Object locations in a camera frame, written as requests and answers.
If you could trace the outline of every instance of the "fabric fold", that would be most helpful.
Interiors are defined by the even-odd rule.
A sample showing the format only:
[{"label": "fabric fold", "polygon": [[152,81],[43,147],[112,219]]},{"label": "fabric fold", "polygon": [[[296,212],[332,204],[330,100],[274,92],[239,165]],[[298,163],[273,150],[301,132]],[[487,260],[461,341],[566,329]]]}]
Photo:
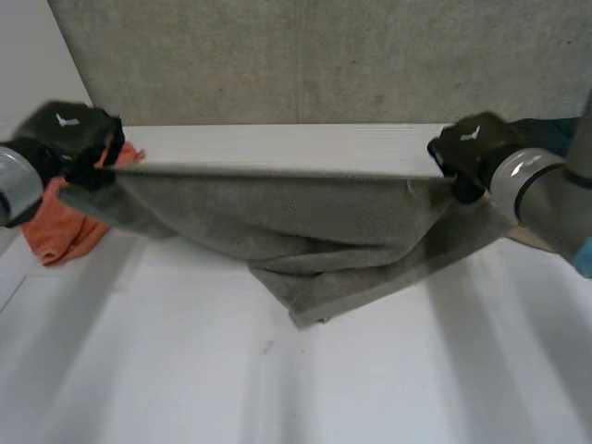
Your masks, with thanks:
[{"label": "fabric fold", "polygon": [[307,325],[401,290],[503,236],[486,202],[455,203],[450,179],[215,175],[116,170],[95,193],[60,199],[112,226],[179,234],[249,263]]}]

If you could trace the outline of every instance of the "white surface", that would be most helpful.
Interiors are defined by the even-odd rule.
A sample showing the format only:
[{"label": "white surface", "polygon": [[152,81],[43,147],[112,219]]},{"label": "white surface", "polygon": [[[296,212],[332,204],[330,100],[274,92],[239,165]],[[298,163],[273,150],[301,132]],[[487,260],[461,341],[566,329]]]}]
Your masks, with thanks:
[{"label": "white surface", "polygon": [[237,125],[128,127],[147,165],[438,175],[426,155],[442,125]]},{"label": "white surface", "polygon": [[0,140],[44,101],[90,99],[43,0],[0,2]]},{"label": "white surface", "polygon": [[[64,49],[46,6],[5,14],[6,5],[25,11],[17,4],[0,6],[3,25],[11,17],[14,31],[29,32],[37,23],[47,33],[31,34],[34,49]],[[430,174],[425,146],[437,131],[129,136],[161,165],[273,159]],[[186,241],[112,231],[89,256],[45,269],[19,237],[0,258],[0,442],[592,442],[590,293],[560,258],[502,240],[297,331],[244,265]]]}]

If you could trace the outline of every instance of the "orange cloth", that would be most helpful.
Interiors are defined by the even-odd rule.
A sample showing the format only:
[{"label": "orange cloth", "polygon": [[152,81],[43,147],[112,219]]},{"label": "orange cloth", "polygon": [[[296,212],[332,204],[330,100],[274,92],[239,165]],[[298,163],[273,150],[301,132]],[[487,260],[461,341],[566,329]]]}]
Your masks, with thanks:
[{"label": "orange cloth", "polygon": [[[106,150],[97,166],[103,164]],[[118,164],[143,160],[144,153],[136,152],[126,143],[121,148]],[[99,243],[109,226],[91,219],[64,205],[57,197],[66,183],[64,178],[52,179],[43,193],[43,202],[34,218],[21,225],[22,232],[43,265],[57,265],[89,253]]]}]

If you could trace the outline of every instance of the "gray wall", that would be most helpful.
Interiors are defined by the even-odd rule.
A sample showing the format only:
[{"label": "gray wall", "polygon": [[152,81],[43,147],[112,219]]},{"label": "gray wall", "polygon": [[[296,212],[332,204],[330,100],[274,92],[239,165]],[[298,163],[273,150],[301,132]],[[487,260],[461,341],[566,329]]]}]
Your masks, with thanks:
[{"label": "gray wall", "polygon": [[569,117],[590,0],[50,0],[92,97],[131,125]]}]

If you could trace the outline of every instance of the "white table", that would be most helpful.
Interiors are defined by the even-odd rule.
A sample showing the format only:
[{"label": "white table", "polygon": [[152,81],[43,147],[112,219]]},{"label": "white table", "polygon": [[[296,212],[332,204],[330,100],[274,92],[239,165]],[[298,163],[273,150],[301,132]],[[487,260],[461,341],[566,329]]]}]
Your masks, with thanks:
[{"label": "white table", "polygon": [[[429,172],[433,128],[368,128],[380,137],[291,127],[285,140],[316,131],[319,151],[331,154],[348,131],[339,169],[360,143],[372,154],[355,164],[365,170],[390,162],[403,174]],[[212,146],[256,152],[270,133],[284,139],[277,127],[256,129],[128,134],[156,165],[189,147],[188,158],[203,150],[215,162]],[[401,134],[417,144],[401,144]],[[302,161],[294,148],[273,154],[276,165]],[[31,265],[26,252],[21,239],[7,252],[30,264],[0,314],[6,442],[592,439],[590,283],[510,240],[304,331],[243,264],[185,240],[112,232],[58,269]]]}]

